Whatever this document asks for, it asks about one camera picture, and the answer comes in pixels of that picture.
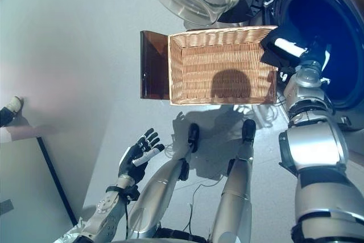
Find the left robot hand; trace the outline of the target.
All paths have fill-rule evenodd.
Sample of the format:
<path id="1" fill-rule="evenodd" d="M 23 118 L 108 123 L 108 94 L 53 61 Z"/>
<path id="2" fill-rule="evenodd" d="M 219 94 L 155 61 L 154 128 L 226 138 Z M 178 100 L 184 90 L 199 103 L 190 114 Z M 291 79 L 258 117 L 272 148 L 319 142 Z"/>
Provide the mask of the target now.
<path id="1" fill-rule="evenodd" d="M 135 144 L 126 149 L 119 163 L 118 177 L 128 175 L 134 184 L 138 184 L 145 175 L 148 161 L 164 149 L 158 133 L 153 128 L 148 129 Z"/>

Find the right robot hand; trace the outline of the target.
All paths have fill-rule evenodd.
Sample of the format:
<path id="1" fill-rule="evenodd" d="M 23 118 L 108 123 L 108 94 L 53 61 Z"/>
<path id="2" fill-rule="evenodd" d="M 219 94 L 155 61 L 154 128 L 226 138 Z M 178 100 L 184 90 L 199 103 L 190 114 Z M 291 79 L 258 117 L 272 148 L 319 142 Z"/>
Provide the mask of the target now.
<path id="1" fill-rule="evenodd" d="M 289 53 L 290 55 L 293 55 L 294 57 L 301 57 L 301 55 L 305 52 L 308 51 L 308 48 L 301 48 L 299 46 L 296 45 L 296 43 L 294 42 L 290 42 L 286 39 L 283 38 L 277 38 L 274 41 L 274 45 L 278 48 L 280 48 L 283 51 L 286 51 L 287 53 Z M 328 44 L 326 46 L 326 50 L 325 50 L 325 61 L 324 64 L 322 65 L 322 71 L 325 69 L 325 67 L 327 66 L 327 64 L 329 63 L 330 60 L 330 54 L 331 54 L 331 44 Z"/>

